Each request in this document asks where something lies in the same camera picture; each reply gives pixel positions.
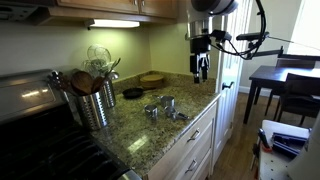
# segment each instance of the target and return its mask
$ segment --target wooden cabinet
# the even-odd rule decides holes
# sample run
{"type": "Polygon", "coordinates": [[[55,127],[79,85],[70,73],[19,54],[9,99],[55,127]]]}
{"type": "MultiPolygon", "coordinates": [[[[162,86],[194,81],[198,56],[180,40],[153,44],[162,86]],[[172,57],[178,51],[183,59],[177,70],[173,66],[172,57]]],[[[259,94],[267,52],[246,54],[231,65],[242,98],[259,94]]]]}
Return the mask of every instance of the wooden cabinet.
{"type": "Polygon", "coordinates": [[[212,161],[216,103],[179,139],[145,179],[205,179],[212,161]]]}
{"type": "Polygon", "coordinates": [[[57,0],[63,7],[176,18],[177,0],[57,0]]]}

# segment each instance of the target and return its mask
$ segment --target upper cabinet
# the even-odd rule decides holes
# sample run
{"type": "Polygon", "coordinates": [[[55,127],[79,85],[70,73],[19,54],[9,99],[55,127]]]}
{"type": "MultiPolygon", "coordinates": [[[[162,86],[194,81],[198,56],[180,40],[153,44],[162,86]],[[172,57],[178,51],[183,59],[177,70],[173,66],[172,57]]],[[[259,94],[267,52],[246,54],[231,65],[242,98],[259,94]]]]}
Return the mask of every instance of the upper cabinet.
{"type": "Polygon", "coordinates": [[[57,0],[62,7],[146,15],[162,18],[177,17],[177,0],[57,0]]]}

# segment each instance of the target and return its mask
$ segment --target drawer handle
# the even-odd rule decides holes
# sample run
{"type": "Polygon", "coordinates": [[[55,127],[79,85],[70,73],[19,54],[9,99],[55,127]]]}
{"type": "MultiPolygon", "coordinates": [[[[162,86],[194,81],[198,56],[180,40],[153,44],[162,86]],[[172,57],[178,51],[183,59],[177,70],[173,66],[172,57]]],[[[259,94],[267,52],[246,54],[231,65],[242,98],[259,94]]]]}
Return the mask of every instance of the drawer handle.
{"type": "Polygon", "coordinates": [[[188,139],[187,142],[191,141],[191,140],[196,140],[197,137],[200,135],[200,131],[199,128],[196,130],[196,132],[193,133],[193,135],[188,139]]]}
{"type": "Polygon", "coordinates": [[[187,172],[189,172],[189,171],[193,171],[194,168],[196,168],[197,164],[198,164],[197,161],[196,161],[195,159],[193,159],[193,160],[192,160],[192,163],[190,164],[189,168],[186,170],[185,174],[186,174],[187,172]]]}

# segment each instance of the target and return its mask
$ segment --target under-cabinet light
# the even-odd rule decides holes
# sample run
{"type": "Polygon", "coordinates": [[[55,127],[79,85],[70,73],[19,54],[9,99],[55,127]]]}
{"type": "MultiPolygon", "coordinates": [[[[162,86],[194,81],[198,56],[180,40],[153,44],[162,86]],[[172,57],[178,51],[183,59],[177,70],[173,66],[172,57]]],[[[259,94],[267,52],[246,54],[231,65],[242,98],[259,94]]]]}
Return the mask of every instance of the under-cabinet light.
{"type": "Polygon", "coordinates": [[[114,27],[114,28],[133,28],[139,27],[140,23],[136,21],[108,20],[108,19],[90,19],[85,22],[87,27],[114,27]]]}

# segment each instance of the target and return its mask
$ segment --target dining chair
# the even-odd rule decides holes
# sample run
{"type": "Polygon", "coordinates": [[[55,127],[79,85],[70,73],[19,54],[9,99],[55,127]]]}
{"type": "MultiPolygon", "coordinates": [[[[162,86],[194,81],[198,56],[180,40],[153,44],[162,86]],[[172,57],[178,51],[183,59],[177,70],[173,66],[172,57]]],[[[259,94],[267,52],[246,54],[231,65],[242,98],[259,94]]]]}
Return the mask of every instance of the dining chair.
{"type": "MultiPolygon", "coordinates": [[[[311,60],[294,60],[294,59],[284,59],[284,58],[278,58],[276,67],[291,67],[291,68],[304,68],[304,69],[313,69],[315,66],[316,61],[311,60]]],[[[268,114],[269,106],[271,104],[272,98],[274,95],[279,96],[284,92],[283,87],[274,88],[271,90],[269,98],[268,98],[268,104],[266,107],[266,111],[264,115],[266,116],[268,114]]]]}
{"type": "Polygon", "coordinates": [[[314,96],[320,96],[320,78],[289,73],[284,88],[285,93],[280,95],[277,105],[280,107],[278,122],[284,111],[302,115],[300,126],[305,116],[315,118],[318,115],[320,99],[314,96]]]}

